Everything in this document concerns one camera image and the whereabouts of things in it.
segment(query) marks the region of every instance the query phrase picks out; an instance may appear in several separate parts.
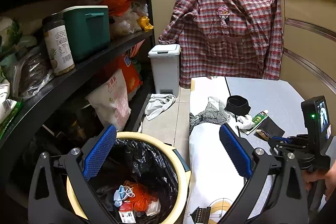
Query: metal screw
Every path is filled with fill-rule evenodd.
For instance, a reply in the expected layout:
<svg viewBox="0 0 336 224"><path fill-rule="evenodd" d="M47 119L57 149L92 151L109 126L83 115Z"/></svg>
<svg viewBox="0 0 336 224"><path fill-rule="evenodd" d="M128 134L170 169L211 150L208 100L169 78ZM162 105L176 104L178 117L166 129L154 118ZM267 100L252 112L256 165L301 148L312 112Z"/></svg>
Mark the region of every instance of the metal screw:
<svg viewBox="0 0 336 224"><path fill-rule="evenodd" d="M258 155L263 155L265 153L265 151L262 149L262 148L257 148L255 150L255 152L258 154Z"/></svg>
<svg viewBox="0 0 336 224"><path fill-rule="evenodd" d="M41 159L45 159L47 156L48 156L48 152L43 152L40 155Z"/></svg>
<svg viewBox="0 0 336 224"><path fill-rule="evenodd" d="M290 158L291 160L295 158L295 155L293 153L288 153L287 157Z"/></svg>
<svg viewBox="0 0 336 224"><path fill-rule="evenodd" d="M76 147L76 148L71 149L71 154L73 154L73 155L78 155L80 151L81 151L81 150L80 150L79 148Z"/></svg>

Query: orange plastic bag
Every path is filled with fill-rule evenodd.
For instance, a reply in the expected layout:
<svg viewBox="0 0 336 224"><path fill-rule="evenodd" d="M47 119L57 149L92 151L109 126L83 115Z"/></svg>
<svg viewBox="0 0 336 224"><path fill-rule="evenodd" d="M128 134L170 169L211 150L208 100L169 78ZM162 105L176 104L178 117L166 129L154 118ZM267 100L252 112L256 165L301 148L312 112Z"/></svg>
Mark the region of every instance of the orange plastic bag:
<svg viewBox="0 0 336 224"><path fill-rule="evenodd" d="M144 212L147 210L148 205L152 201L157 201L157 198L154 196L151 196L148 193L147 188L140 184L140 183L133 183L130 184L131 182L125 181L124 186L129 186L133 193L135 194L135 197L130 198L128 197L127 200L131 201L134 204L134 210L138 212Z"/></svg>
<svg viewBox="0 0 336 224"><path fill-rule="evenodd" d="M138 72L126 53L120 55L109 64L105 65L104 68L97 74L97 77L104 81L106 78L110 78L117 69L121 69L123 72L127 86L127 94L132 92L135 93L138 87L142 85L142 81L140 81Z"/></svg>
<svg viewBox="0 0 336 224"><path fill-rule="evenodd" d="M109 16L121 16L130 8L133 0L102 0L100 5L109 7Z"/></svg>

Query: tile floor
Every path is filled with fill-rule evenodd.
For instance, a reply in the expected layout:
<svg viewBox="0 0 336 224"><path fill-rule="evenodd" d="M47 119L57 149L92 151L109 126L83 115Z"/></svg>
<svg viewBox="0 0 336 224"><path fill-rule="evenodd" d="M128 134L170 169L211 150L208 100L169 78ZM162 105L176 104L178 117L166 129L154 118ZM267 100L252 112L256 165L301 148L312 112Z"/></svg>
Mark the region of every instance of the tile floor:
<svg viewBox="0 0 336 224"><path fill-rule="evenodd" d="M142 133L173 145L189 165L190 89L180 88L176 102L153 120L143 120ZM183 213L175 224L182 224Z"/></svg>

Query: black garbage bag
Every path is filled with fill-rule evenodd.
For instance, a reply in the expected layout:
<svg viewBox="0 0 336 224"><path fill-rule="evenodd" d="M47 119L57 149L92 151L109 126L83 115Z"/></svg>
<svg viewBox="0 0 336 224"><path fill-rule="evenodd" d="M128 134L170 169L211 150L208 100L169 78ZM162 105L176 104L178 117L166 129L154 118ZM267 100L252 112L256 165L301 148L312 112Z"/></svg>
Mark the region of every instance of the black garbage bag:
<svg viewBox="0 0 336 224"><path fill-rule="evenodd" d="M125 180L139 182L158 197L161 210L154 216L136 218L137 224L159 224L173 209L178 191L176 172L156 147L135 140L117 139L96 177L89 183L111 215L121 222L113 195Z"/></svg>

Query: red checkered shirt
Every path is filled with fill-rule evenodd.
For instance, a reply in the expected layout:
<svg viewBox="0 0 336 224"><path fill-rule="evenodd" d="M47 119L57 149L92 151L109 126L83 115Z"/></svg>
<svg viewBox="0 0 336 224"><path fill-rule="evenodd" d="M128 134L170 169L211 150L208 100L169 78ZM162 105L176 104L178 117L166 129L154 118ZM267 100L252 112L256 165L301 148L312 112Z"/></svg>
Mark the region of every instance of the red checkered shirt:
<svg viewBox="0 0 336 224"><path fill-rule="evenodd" d="M180 85L192 77L277 80L283 52L280 0L176 0L160 44L181 45Z"/></svg>

